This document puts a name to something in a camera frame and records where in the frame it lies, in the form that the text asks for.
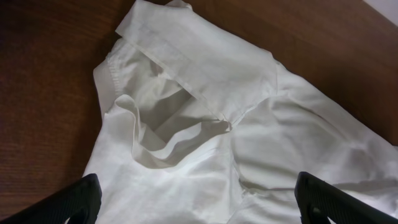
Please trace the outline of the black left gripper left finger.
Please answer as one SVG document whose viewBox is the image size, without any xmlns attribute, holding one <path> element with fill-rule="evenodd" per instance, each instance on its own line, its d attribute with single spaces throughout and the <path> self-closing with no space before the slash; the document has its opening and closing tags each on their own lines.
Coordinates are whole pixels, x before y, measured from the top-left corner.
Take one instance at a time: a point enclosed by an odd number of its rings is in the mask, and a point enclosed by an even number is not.
<svg viewBox="0 0 398 224">
<path fill-rule="evenodd" d="M 88 174 L 64 189 L 4 219 L 1 224 L 95 224 L 102 191 L 98 176 Z"/>
</svg>

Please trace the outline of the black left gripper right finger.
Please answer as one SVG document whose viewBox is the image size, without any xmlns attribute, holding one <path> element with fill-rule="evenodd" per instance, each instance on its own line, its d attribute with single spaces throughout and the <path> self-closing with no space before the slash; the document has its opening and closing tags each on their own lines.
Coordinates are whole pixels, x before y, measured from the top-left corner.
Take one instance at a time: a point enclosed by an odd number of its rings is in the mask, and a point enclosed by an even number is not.
<svg viewBox="0 0 398 224">
<path fill-rule="evenodd" d="M 308 172 L 294 190 L 302 224 L 397 224 L 397 219 L 344 193 Z"/>
</svg>

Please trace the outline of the white t-shirt with robot print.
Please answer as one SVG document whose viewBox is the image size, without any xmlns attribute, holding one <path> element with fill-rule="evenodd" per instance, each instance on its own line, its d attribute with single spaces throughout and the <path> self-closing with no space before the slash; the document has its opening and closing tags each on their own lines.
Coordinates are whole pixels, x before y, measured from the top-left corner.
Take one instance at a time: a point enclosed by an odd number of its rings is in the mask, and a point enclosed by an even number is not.
<svg viewBox="0 0 398 224">
<path fill-rule="evenodd" d="M 272 54 L 136 1 L 93 72 L 98 223 L 299 223 L 306 171 L 397 216 L 397 148 Z"/>
</svg>

